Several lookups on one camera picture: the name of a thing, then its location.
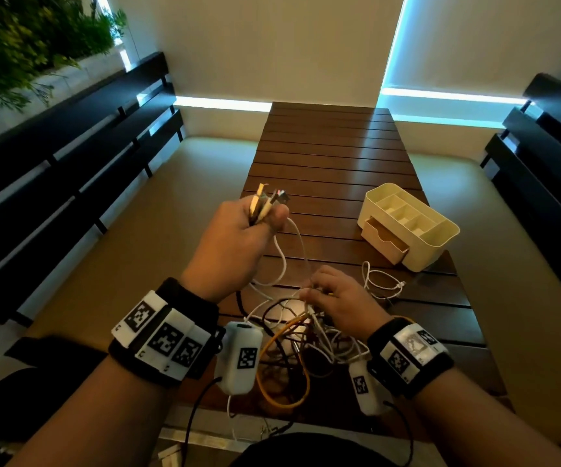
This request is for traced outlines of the black left wristband with markers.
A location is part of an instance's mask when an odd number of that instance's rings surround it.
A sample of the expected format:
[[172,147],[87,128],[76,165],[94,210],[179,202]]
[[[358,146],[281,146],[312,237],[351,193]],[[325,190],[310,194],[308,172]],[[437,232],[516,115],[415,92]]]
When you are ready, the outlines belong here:
[[175,278],[149,291],[112,329],[108,353],[124,369],[163,387],[198,380],[222,351],[219,308]]

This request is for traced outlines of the person's right hand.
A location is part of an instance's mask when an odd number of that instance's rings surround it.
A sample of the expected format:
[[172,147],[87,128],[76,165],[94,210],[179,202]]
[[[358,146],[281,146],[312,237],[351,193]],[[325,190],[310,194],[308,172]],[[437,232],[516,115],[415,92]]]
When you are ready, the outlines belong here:
[[327,315],[337,329],[362,342],[367,342],[376,330],[393,321],[393,317],[349,275],[341,300],[343,306],[339,313]]

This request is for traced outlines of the person's left forearm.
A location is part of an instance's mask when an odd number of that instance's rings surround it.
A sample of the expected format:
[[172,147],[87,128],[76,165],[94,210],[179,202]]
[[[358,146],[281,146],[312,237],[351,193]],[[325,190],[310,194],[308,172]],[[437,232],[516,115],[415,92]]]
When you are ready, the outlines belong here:
[[179,387],[108,355],[6,467],[149,467]]

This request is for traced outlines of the cream plastic desk organizer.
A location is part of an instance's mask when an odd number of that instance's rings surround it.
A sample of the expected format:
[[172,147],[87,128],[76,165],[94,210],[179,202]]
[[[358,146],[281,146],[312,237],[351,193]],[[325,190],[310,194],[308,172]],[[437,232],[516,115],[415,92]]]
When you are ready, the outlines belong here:
[[435,263],[448,243],[460,234],[453,221],[393,183],[365,194],[358,226],[362,229],[370,217],[409,245],[401,264],[415,273]]

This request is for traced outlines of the person's black clothing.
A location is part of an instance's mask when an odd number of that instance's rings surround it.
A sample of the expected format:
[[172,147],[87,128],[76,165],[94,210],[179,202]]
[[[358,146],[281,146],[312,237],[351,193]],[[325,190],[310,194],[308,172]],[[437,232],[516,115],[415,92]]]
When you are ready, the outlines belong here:
[[399,467],[373,449],[323,433],[286,433],[247,447],[230,467]]

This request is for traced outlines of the black wristband with markers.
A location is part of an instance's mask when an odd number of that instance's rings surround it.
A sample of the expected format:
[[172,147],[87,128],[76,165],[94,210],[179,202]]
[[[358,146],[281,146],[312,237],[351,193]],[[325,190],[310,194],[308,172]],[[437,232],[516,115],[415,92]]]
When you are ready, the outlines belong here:
[[124,369],[163,387],[198,380],[222,351],[219,308],[175,278],[149,291],[112,329],[108,353]]
[[414,398],[454,367],[445,346],[418,323],[394,316],[367,340],[368,372],[393,396]]

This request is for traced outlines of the person's left hand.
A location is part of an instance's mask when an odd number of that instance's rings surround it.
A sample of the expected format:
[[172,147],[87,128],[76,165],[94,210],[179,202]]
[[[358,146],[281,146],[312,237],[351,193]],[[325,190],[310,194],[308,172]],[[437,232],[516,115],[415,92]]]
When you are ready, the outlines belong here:
[[251,281],[273,239],[257,236],[257,224],[249,224],[251,198],[220,204],[178,278],[185,290],[218,304]]

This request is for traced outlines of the black right wristband with markers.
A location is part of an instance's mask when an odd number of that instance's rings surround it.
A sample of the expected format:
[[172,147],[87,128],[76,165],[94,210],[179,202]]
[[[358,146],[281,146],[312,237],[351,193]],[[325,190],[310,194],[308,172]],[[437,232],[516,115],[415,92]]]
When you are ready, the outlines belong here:
[[368,372],[393,396],[414,398],[454,367],[445,346],[418,323],[394,316],[367,340]]

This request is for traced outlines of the green leafy plant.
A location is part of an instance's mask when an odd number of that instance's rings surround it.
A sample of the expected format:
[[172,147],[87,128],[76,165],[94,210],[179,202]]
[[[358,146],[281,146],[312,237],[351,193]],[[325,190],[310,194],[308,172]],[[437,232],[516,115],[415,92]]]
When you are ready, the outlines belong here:
[[127,24],[123,10],[98,0],[0,0],[0,107],[22,113],[34,99],[49,107],[53,86],[41,78],[108,54]]

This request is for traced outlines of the person's right forearm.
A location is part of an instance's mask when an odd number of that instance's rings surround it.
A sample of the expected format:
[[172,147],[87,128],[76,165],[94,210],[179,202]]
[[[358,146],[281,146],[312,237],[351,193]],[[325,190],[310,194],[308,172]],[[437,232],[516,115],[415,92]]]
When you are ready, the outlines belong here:
[[561,467],[561,448],[458,369],[449,369],[411,404],[447,461],[463,467]]

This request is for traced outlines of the black slatted bench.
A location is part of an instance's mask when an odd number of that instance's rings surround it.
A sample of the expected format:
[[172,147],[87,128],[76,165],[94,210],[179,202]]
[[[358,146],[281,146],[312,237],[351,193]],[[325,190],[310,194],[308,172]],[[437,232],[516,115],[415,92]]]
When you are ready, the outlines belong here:
[[21,306],[175,136],[164,53],[155,52],[0,136],[0,324]]
[[561,282],[561,80],[538,73],[481,162]]

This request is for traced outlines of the cream organizer drawer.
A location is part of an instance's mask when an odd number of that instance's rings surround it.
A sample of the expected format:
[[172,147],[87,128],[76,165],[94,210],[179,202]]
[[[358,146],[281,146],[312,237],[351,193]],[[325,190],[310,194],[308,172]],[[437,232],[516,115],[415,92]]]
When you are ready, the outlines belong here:
[[405,258],[409,245],[389,231],[374,217],[364,222],[362,238],[382,254],[392,265],[397,265]]

